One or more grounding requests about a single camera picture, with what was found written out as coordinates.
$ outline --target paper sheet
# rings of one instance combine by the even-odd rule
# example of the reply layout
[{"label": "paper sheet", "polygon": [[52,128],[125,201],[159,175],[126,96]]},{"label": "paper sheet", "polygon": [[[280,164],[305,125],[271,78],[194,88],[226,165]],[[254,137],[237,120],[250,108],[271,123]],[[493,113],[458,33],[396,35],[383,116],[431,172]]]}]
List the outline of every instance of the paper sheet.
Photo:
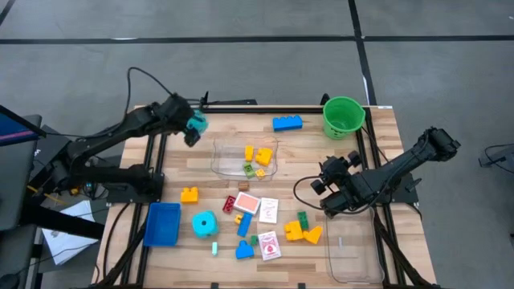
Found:
[{"label": "paper sheet", "polygon": [[[61,211],[63,214],[67,214],[70,216],[79,216],[79,218],[94,222],[95,219],[91,214],[91,203],[89,201],[81,201],[80,203],[73,205],[67,209]],[[48,247],[50,248],[50,252],[54,257],[55,265],[62,265],[67,260],[75,257],[82,250],[86,249],[89,245],[97,242],[98,240],[93,238],[85,238],[79,237],[72,234],[59,232],[55,230],[43,229],[43,234],[45,239],[47,240]]]}]

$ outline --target computer monitor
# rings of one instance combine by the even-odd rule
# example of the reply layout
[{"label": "computer monitor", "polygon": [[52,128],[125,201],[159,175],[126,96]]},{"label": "computer monitor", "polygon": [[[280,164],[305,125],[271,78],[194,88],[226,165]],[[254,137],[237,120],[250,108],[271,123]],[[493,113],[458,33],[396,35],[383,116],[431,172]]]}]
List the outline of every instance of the computer monitor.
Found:
[{"label": "computer monitor", "polygon": [[0,105],[0,147],[29,140],[37,140],[47,134],[21,116]]}]

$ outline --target green lego brick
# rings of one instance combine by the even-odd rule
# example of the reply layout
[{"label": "green lego brick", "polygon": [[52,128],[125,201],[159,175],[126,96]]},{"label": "green lego brick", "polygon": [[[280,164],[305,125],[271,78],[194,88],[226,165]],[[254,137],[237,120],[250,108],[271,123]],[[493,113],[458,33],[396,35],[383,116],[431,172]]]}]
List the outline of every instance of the green lego brick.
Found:
[{"label": "green lego brick", "polygon": [[307,213],[298,212],[298,220],[300,221],[300,226],[302,227],[302,230],[308,230]]},{"label": "green lego brick", "polygon": [[244,170],[244,173],[247,175],[247,178],[253,178],[255,177],[255,171],[254,169],[251,167],[250,163],[245,163],[243,165],[243,170]]},{"label": "green lego brick", "polygon": [[259,244],[259,239],[257,238],[257,236],[253,235],[250,237],[250,245],[252,246],[255,246]]}]

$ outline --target green bucket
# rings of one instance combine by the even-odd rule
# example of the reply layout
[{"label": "green bucket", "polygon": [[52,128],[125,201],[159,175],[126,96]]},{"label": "green bucket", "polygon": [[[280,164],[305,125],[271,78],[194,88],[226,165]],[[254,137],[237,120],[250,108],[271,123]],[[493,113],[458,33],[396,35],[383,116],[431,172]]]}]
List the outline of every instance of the green bucket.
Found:
[{"label": "green bucket", "polygon": [[340,140],[361,128],[365,112],[355,100],[346,96],[335,97],[323,107],[324,133],[333,140]]}]

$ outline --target red lego brick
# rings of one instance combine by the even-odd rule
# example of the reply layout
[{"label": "red lego brick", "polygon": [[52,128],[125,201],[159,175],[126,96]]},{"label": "red lego brick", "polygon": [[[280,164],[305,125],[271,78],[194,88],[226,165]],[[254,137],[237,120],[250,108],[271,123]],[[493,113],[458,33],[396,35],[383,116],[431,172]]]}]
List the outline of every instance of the red lego brick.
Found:
[{"label": "red lego brick", "polygon": [[230,214],[232,213],[232,209],[234,208],[235,197],[228,196],[225,201],[225,205],[223,206],[223,212]]}]

